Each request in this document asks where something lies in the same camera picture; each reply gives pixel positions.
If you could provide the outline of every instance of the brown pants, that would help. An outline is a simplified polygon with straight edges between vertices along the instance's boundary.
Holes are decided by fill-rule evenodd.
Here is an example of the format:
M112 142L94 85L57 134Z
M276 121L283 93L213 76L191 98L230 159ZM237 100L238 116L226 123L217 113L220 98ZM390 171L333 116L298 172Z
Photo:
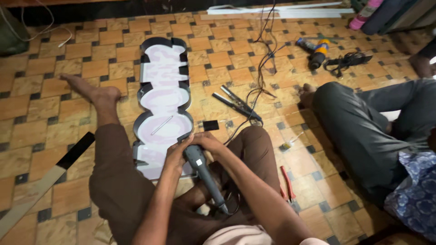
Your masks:
M99 207L100 216L109 221L117 243L127 245L131 243L143 219L155 186L135 169L124 127L116 124L101 126L95 133L95 141L95 167L89 181L91 199ZM243 129L229 143L228 148L257 176L279 192L273 146L263 128L250 126ZM231 181L220 164L211 165L223 181ZM234 205L229 205L229 210L232 211L233 207ZM167 244L200 245L219 229L254 224L257 221L242 196L239 210L230 217L204 216L174 203Z

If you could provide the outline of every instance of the pink bottle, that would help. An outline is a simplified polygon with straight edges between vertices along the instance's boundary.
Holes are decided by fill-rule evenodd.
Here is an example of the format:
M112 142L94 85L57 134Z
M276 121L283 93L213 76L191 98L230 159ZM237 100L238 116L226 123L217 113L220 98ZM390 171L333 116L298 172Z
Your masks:
M383 0L369 0L365 7L357 14L357 16L351 21L350 28L353 30L359 30L363 24L369 19L369 17L380 6Z

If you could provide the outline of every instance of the hand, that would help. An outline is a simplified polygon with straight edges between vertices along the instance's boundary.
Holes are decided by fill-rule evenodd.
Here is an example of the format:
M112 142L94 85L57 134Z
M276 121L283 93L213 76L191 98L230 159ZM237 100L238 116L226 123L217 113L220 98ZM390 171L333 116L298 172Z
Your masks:
M214 160L217 160L222 150L226 147L217 140L209 131L194 134L191 145L201 145L205 150L212 154Z
M183 159L183 150L188 147L192 140L194 138L193 134L190 134L188 138L182 140L182 142L175 143L174 145L170 146L167 150L167 157L165 158L165 163L163 167L176 167L181 168L185 164L185 160Z

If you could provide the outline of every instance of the white cable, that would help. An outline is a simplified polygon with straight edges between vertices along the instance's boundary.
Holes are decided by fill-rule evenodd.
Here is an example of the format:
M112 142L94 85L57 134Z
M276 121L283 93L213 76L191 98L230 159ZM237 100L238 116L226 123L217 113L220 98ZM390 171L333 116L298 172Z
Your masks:
M60 47L62 47L66 42L68 42L72 37L73 37L73 33L69 30L69 29L67 29L67 28L65 28L65 27L55 27L55 28L53 28L53 29L50 29L49 30L49 28L53 25L53 23L55 22L55 17L53 16L53 13L50 11L50 9L46 6L46 5L44 5L40 0L35 0L35 1L37 1L40 5L42 5L45 9L47 9L47 11L49 12L49 14L51 15L51 23L50 23L50 25L48 25L43 31L41 31L41 32L39 32L38 34L36 34L34 37L31 37L31 38L29 38L29 39L23 39L23 38L21 38L19 35L18 35L18 33L14 30L14 28L12 27L12 25L9 23L9 21L7 20L7 18L6 18L6 16L4 15L4 12L3 12L3 8L1 8L0 7L0 13L1 13L1 15L3 16L3 19L4 19L4 21L6 22L6 24L9 26L9 28L10 28L10 30L12 31L12 33L18 38L18 39L20 39L21 41L24 41L24 42L28 42L28 41L30 41L30 40L33 40L33 39L35 39L36 37L38 37L39 35L41 35L41 34L44 34L44 33L47 33L47 32L51 32L51 31L53 31L53 30L56 30L56 29L58 29L58 28L62 28L62 29L65 29L65 30L67 30L69 33L70 33L70 37L65 41L65 42L63 42L63 43L61 43L61 44L59 44L58 45L58 47L60 48ZM21 23L24 25L24 27L26 28L26 30L27 30L27 25L26 25L26 23L24 22L24 7L21 7Z

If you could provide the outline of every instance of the metal rod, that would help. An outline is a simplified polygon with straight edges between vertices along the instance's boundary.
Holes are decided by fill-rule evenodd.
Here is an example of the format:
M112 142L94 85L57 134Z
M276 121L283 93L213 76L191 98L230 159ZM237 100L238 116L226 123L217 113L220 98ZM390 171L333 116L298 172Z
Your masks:
M155 134L158 130L160 130L161 127L163 127L168 121L171 120L171 118L173 118L173 116L170 116L165 122L163 122L159 127L157 127L157 129L155 129L151 135Z

